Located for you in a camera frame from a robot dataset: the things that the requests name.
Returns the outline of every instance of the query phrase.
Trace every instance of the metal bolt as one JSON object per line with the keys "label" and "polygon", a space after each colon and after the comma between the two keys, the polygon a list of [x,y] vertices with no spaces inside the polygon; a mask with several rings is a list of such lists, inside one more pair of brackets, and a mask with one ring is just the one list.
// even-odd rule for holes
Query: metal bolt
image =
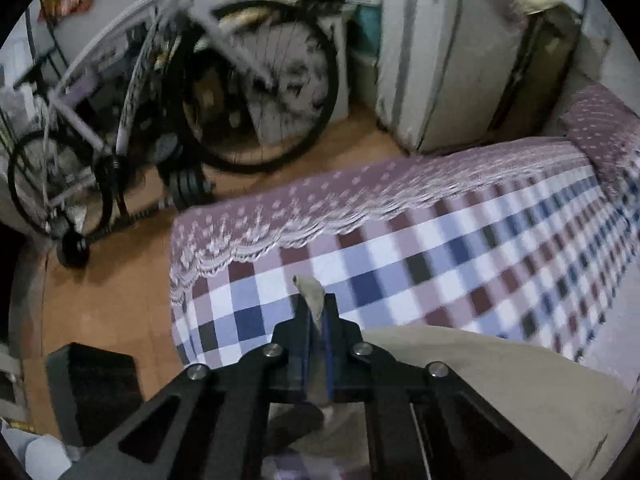
{"label": "metal bolt", "polygon": [[262,349],[262,353],[267,357],[279,357],[283,351],[284,349],[278,343],[269,343]]}
{"label": "metal bolt", "polygon": [[431,377],[442,378],[449,375],[449,367],[441,361],[431,363],[428,369]]}
{"label": "metal bolt", "polygon": [[199,381],[201,379],[204,379],[208,373],[209,367],[202,363],[197,363],[187,368],[187,377],[192,381]]}
{"label": "metal bolt", "polygon": [[360,343],[356,343],[353,345],[353,353],[359,357],[363,357],[365,355],[370,355],[373,352],[373,346],[366,341],[361,341]]}

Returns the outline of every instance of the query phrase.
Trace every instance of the gray stripe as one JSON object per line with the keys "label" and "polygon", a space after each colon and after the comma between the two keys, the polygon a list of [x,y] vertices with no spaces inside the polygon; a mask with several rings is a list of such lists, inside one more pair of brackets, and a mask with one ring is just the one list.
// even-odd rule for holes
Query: gray stripe
{"label": "gray stripe", "polygon": [[406,80],[411,63],[411,44],[414,40],[415,11],[418,0],[404,0],[404,23],[402,28],[402,45],[400,49],[400,63],[398,64],[398,77],[396,78],[396,95],[394,106],[391,110],[391,127],[398,129],[402,114],[402,102],[406,91]]}
{"label": "gray stripe", "polygon": [[435,113],[436,106],[438,105],[440,94],[442,93],[442,86],[444,85],[444,79],[447,75],[447,68],[449,67],[449,61],[451,59],[451,53],[453,51],[453,46],[456,43],[456,36],[458,35],[458,29],[460,28],[460,20],[462,18],[462,3],[463,0],[458,0],[456,7],[456,17],[453,20],[453,28],[451,31],[451,38],[449,40],[449,46],[447,47],[447,53],[444,57],[444,62],[442,63],[442,70],[440,72],[440,79],[438,81],[437,86],[431,91],[430,102],[431,106],[427,108],[427,112],[422,119],[422,124],[420,126],[420,143],[418,144],[418,150],[422,147],[424,142],[424,136],[427,133],[427,128],[431,123],[431,119],[433,119],[433,114]]}

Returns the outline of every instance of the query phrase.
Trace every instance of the checkered bedsheet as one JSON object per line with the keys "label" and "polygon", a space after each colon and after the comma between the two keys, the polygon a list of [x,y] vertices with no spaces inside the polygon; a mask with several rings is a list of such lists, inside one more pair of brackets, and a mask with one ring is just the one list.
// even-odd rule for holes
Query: checkered bedsheet
{"label": "checkered bedsheet", "polygon": [[235,363],[317,278],[364,330],[409,323],[527,341],[577,359],[636,254],[636,227],[591,166],[501,182],[196,280],[173,307],[182,361]]}

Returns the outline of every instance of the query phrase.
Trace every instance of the bicycle's rear wheel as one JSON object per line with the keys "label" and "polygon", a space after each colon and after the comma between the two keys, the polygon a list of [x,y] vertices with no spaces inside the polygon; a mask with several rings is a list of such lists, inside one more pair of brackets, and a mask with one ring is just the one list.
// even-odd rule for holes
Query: bicycle's rear wheel
{"label": "bicycle's rear wheel", "polygon": [[[193,25],[180,38],[167,68],[163,100],[168,117],[183,143],[210,166],[245,174],[277,170],[307,152],[331,118],[338,93],[335,47],[313,17],[287,4],[249,0],[213,13],[223,23],[244,16],[233,41],[270,68],[276,91],[244,78],[238,83],[233,67],[206,43],[196,52],[206,36]],[[199,122],[207,99],[202,92],[197,95],[205,80],[208,99],[217,107],[208,126]],[[239,88],[239,100],[230,95],[230,86]],[[243,116],[244,127],[230,124],[230,107]]]}
{"label": "bicycle's rear wheel", "polygon": [[[39,130],[25,135],[14,147],[9,157],[7,181],[11,199],[20,216],[36,232],[59,239],[64,232],[52,227],[55,218],[65,219],[63,224],[73,224],[87,236],[111,221],[113,199],[107,186],[98,182],[92,188],[80,190],[69,196],[58,208],[48,210],[41,202],[42,172],[50,197],[77,183],[76,173],[91,172],[92,150],[71,136],[51,131],[47,145],[47,157],[42,155],[44,132]],[[30,196],[18,191],[17,180],[30,186]]]}

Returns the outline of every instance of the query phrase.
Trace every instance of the orange floor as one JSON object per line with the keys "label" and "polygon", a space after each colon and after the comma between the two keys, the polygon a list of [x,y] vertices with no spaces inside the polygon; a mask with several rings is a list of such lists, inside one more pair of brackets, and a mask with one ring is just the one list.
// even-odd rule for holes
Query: orange floor
{"label": "orange floor", "polygon": [[[377,131],[373,115],[359,109],[348,120],[329,127],[309,153],[277,173],[251,177],[207,174],[220,195],[235,196],[399,155],[395,142]],[[148,174],[144,185],[134,189],[127,201],[134,210],[160,194],[157,175]],[[95,244],[85,270],[65,269],[50,255],[42,311],[33,316],[33,326],[24,331],[21,345],[27,399],[39,433],[58,434],[43,356],[69,342],[135,357],[146,398],[181,371],[170,335],[168,306],[168,238],[174,217],[174,212],[165,211]]]}

